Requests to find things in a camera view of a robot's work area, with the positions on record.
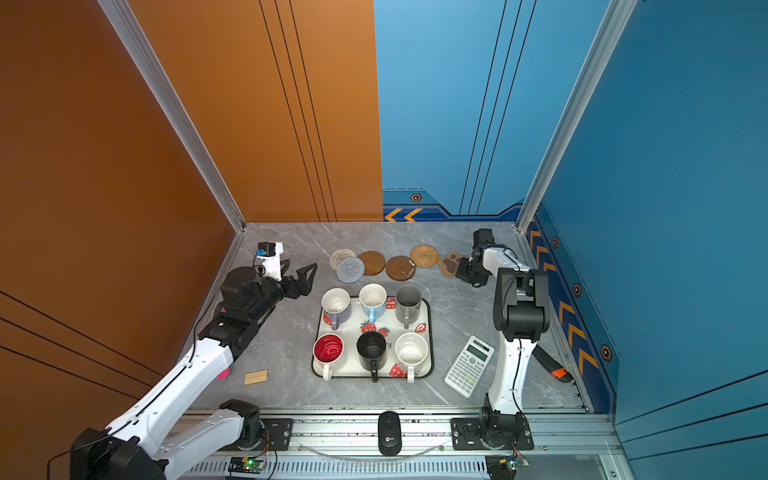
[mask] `paw-shaped coaster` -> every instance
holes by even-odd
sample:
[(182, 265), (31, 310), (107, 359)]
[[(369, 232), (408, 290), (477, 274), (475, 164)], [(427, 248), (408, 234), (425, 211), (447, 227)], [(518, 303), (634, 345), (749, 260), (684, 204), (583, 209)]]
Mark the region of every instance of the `paw-shaped coaster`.
[(440, 267), (440, 271), (442, 272), (443, 276), (446, 276), (448, 278), (451, 278), (452, 276), (456, 276), (456, 269), (458, 269), (458, 262), (462, 259), (466, 258), (463, 255), (459, 255), (456, 252), (451, 252), (445, 257), (441, 258), (439, 262), (437, 262), (438, 266)]

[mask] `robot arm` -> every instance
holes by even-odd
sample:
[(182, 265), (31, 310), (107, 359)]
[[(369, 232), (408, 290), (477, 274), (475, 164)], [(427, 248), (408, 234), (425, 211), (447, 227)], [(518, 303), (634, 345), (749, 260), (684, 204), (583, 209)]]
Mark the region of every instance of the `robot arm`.
[(105, 430), (86, 429), (74, 441), (71, 480), (175, 480), (225, 445), (247, 450), (261, 440), (259, 408), (230, 400), (208, 420), (164, 442), (205, 387), (248, 347), (277, 303), (311, 292), (317, 264), (298, 269), (298, 279), (284, 276), (282, 252), (281, 243), (260, 243), (257, 257), (264, 265), (227, 274), (223, 302), (179, 363)]
[(496, 277), (493, 323), (499, 334), (496, 373), (481, 410), (483, 435), (514, 436), (521, 430), (522, 390), (528, 363), (541, 334), (549, 328), (547, 274), (523, 264), (490, 229), (475, 231), (472, 255), (456, 276), (473, 286)]

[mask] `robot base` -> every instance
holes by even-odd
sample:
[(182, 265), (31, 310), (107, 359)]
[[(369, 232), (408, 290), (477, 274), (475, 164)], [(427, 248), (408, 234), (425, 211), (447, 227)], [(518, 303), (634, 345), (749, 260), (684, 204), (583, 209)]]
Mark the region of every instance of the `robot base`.
[(451, 419), (454, 450), (533, 450), (533, 437), (528, 420), (518, 413), (514, 415), (515, 427), (508, 432), (488, 429), (483, 432), (480, 419)]

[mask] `gray mug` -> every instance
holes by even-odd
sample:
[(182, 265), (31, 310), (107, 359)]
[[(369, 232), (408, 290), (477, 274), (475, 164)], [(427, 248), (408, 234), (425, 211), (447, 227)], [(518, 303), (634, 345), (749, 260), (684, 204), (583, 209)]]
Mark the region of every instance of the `gray mug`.
[(395, 292), (395, 315), (406, 329), (419, 319), (422, 293), (413, 285), (403, 285)]

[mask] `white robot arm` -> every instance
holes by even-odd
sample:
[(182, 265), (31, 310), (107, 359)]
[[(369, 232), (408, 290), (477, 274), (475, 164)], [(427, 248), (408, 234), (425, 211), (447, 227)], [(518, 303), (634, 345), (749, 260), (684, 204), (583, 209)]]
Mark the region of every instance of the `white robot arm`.
[(71, 480), (175, 480), (225, 445), (251, 450), (269, 441), (259, 407), (240, 400), (225, 402), (207, 420), (168, 442), (165, 438), (205, 387), (248, 347), (277, 303), (312, 291), (317, 264), (298, 269), (298, 279), (285, 276), (289, 262), (280, 262), (282, 252), (281, 243), (259, 243), (263, 265), (227, 274), (223, 301), (179, 363), (106, 429), (86, 429), (75, 439)]

